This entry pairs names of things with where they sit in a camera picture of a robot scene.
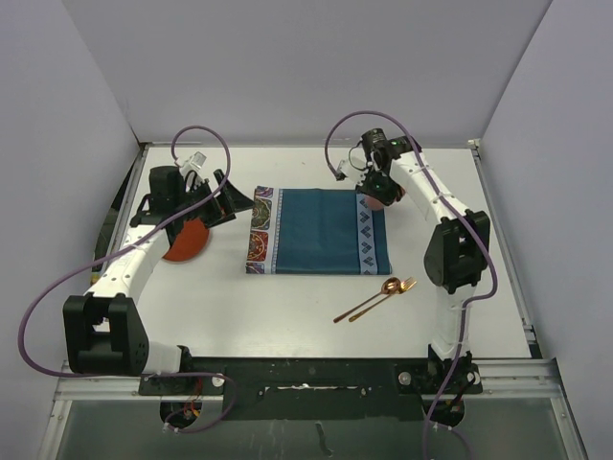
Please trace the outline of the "pink plastic cup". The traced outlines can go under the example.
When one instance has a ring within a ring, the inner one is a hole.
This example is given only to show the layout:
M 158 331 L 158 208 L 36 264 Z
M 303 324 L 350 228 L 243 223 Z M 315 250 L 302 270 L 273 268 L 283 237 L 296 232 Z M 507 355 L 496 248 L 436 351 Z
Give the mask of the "pink plastic cup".
M 405 196 L 405 190 L 404 189 L 400 189 L 400 191 L 397 193 L 397 197 L 396 199 L 393 201 L 393 204 L 396 204 L 397 202 L 400 202 L 403 197 Z M 365 203 L 366 205 L 373 211 L 380 211 L 383 210 L 384 208 L 386 208 L 389 205 L 384 204 L 383 202 L 381 202 L 380 200 L 366 195 L 365 196 Z

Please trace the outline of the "red round plate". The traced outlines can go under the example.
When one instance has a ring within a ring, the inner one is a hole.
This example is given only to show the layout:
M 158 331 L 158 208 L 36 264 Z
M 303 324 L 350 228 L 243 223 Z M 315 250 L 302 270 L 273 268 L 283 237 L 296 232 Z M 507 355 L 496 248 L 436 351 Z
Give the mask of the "red round plate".
M 184 224 L 163 259 L 171 263 L 190 261 L 204 250 L 209 238 L 210 229 L 201 220 L 189 220 Z

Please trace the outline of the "blue patterned placemat cloth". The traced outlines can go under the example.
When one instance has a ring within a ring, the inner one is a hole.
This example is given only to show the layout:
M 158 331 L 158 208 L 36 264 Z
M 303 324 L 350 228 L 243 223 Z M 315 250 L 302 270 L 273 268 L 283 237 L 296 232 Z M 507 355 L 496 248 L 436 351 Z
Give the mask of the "blue patterned placemat cloth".
M 390 275 L 385 214 L 351 190 L 254 191 L 248 274 Z

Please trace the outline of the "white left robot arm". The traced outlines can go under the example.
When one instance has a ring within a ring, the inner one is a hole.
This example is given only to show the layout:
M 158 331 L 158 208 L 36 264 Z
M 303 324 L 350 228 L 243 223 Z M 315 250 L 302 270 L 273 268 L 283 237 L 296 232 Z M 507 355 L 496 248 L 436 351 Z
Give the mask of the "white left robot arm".
M 125 232 L 120 255 L 83 295 L 63 305 L 63 323 L 72 372 L 96 376 L 161 374 L 172 393 L 190 390 L 195 370 L 185 363 L 187 348 L 148 338 L 137 303 L 158 263 L 184 227 L 200 222 L 210 229 L 253 208 L 254 202 L 215 170 L 213 192 L 204 176 L 206 157 L 196 152 L 175 166 L 150 170 L 144 195 Z

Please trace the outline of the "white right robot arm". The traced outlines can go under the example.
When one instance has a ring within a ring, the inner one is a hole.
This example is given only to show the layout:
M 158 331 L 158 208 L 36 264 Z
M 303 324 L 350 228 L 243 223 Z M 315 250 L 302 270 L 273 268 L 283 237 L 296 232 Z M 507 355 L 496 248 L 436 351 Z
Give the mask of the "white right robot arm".
M 439 358 L 426 368 L 429 385 L 449 391 L 461 379 L 451 359 L 469 347 L 465 302 L 474 294 L 488 267 L 490 220 L 486 212 L 473 212 L 443 184 L 415 141 L 402 136 L 389 139 L 380 128 L 361 136 L 358 146 L 365 159 L 343 160 L 338 171 L 356 190 L 385 206 L 409 196 L 433 234 L 423 256 L 425 273 L 438 288 L 436 323 L 430 348 Z

